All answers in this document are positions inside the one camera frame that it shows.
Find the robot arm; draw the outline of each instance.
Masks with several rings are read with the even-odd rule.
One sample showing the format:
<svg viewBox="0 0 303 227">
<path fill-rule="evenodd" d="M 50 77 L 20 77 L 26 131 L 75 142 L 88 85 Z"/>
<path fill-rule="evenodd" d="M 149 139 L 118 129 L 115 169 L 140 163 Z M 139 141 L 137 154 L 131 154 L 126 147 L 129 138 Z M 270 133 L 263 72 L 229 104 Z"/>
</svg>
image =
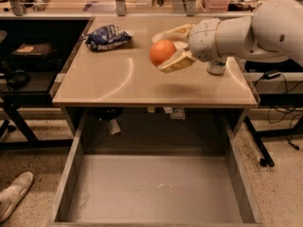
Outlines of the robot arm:
<svg viewBox="0 0 303 227">
<path fill-rule="evenodd" d="M 292 59 L 303 67 L 303 6 L 295 0 L 269 0 L 252 17 L 202 21 L 190 31 L 188 45 L 200 61 Z"/>
</svg>

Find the open drawer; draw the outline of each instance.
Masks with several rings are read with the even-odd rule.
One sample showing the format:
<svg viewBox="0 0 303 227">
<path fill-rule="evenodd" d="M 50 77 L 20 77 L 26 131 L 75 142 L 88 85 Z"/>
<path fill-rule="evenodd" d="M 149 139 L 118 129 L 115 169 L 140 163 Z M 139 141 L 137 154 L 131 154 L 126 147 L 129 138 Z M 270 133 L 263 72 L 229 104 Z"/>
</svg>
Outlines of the open drawer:
<svg viewBox="0 0 303 227">
<path fill-rule="evenodd" d="M 222 114 L 186 116 L 84 111 L 47 226 L 263 226 Z"/>
</svg>

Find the white shoe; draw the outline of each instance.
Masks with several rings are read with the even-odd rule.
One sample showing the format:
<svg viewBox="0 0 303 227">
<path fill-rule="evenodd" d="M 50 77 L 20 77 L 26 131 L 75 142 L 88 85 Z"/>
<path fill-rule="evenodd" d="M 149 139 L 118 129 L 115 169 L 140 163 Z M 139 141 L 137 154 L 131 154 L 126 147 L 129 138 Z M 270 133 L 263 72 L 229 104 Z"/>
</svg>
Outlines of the white shoe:
<svg viewBox="0 0 303 227">
<path fill-rule="evenodd" d="M 34 180 L 31 172 L 16 178 L 11 185 L 0 193 L 0 222 L 8 219 L 22 197 L 27 193 Z"/>
</svg>

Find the floor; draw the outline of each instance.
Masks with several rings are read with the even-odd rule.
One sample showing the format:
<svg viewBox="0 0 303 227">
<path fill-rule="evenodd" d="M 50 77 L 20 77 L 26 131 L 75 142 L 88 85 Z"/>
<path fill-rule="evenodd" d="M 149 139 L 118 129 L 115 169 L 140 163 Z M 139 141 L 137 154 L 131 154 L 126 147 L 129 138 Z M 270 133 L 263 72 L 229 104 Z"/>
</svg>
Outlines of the floor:
<svg viewBox="0 0 303 227">
<path fill-rule="evenodd" d="M 256 128 L 271 129 L 289 127 L 292 120 L 287 115 L 281 123 L 269 123 L 268 111 L 251 112 Z M 272 120 L 281 117 L 279 113 L 270 114 Z M 71 133 L 61 118 L 54 114 L 47 120 L 40 116 L 30 117 L 27 123 L 41 138 L 71 137 Z M 6 133 L 2 141 L 22 139 L 20 132 Z M 264 143 L 271 153 L 276 166 L 261 167 L 258 159 L 261 154 L 247 130 L 242 125 L 236 137 L 237 151 L 243 160 L 250 184 L 256 195 L 258 207 L 265 227 L 299 227 L 303 222 L 303 137 L 294 137 L 293 143 L 300 147 L 294 149 L 286 137 L 265 139 Z M 0 152 L 0 189 L 4 189 L 15 177 L 25 171 L 32 171 L 34 184 L 17 206 L 10 218 L 1 227 L 42 227 L 48 219 L 49 211 L 60 181 L 68 154 L 67 148 L 39 150 L 15 150 Z"/>
</svg>

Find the orange ball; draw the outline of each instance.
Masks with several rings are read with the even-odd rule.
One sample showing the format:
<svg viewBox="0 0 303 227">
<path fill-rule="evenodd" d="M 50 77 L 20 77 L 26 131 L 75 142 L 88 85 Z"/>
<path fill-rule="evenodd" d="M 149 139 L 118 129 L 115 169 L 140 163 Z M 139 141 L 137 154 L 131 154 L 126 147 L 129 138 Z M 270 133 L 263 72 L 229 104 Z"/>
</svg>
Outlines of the orange ball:
<svg viewBox="0 0 303 227">
<path fill-rule="evenodd" d="M 151 46 L 150 59 L 154 66 L 167 61 L 177 51 L 176 46 L 169 40 L 158 41 Z"/>
</svg>

